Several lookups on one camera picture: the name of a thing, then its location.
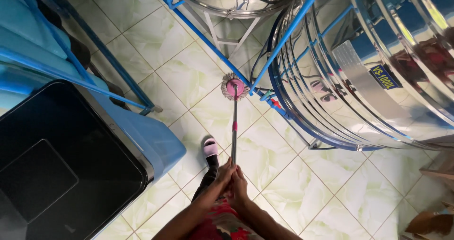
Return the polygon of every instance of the spin mop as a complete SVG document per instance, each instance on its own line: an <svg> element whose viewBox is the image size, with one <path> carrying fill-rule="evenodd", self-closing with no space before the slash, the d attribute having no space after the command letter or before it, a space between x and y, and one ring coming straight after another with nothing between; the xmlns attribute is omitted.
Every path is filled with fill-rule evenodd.
<svg viewBox="0 0 454 240"><path fill-rule="evenodd" d="M231 162L236 164L236 133L238 131L238 124L236 122L236 103L238 100L245 98L249 92L249 87L238 78L235 73L229 73L224 76L221 84L221 91L223 95L230 101L233 101L233 125L231 135Z"/></svg>

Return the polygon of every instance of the mop head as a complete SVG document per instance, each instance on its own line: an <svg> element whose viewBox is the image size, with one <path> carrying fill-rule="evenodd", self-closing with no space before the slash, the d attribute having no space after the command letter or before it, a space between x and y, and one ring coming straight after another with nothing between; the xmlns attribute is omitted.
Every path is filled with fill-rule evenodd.
<svg viewBox="0 0 454 240"><path fill-rule="evenodd" d="M237 100L241 100L241 98L246 97L249 92L249 87L244 85L235 73L231 72L224 76L221 84L221 91L223 95L230 101L235 99L235 86L238 86L236 91Z"/></svg>

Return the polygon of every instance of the hand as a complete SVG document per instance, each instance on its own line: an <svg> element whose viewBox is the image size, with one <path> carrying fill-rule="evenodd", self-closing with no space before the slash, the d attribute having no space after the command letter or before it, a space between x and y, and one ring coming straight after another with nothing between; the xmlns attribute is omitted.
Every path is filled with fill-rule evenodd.
<svg viewBox="0 0 454 240"><path fill-rule="evenodd" d="M224 193L224 197L227 198L230 206L234 209L241 208L248 201L251 201L247 195L247 181L240 166L237 166L236 171L232 174L231 182Z"/></svg>
<svg viewBox="0 0 454 240"><path fill-rule="evenodd" d="M218 173L216 174L216 179L214 181L225 189L231 180L231 175L235 171L236 165L231 165L231 157L229 157L227 163L218 168Z"/></svg>

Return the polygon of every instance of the foot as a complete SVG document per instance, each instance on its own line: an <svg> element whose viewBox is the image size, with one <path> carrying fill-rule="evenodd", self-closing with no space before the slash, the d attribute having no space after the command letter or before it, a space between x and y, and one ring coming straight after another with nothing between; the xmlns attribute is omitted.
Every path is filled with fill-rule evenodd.
<svg viewBox="0 0 454 240"><path fill-rule="evenodd" d="M203 144L203 154L205 156L205 159L207 160L208 167L211 167L211 166L219 167L218 145L216 143L216 140L214 140L214 138L209 138L205 141L205 143Z"/></svg>

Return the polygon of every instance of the black pants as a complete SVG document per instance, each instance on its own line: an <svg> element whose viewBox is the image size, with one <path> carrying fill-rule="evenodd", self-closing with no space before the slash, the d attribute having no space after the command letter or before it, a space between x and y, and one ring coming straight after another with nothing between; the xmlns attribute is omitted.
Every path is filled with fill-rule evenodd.
<svg viewBox="0 0 454 240"><path fill-rule="evenodd" d="M194 197L192 198L191 202L194 202L196 198L202 193L204 190L208 188L210 184L213 183L214 179L216 179L216 174L218 173L218 166L210 166L208 168L208 172L204 175L203 179L201 179L200 186L197 188Z"/></svg>

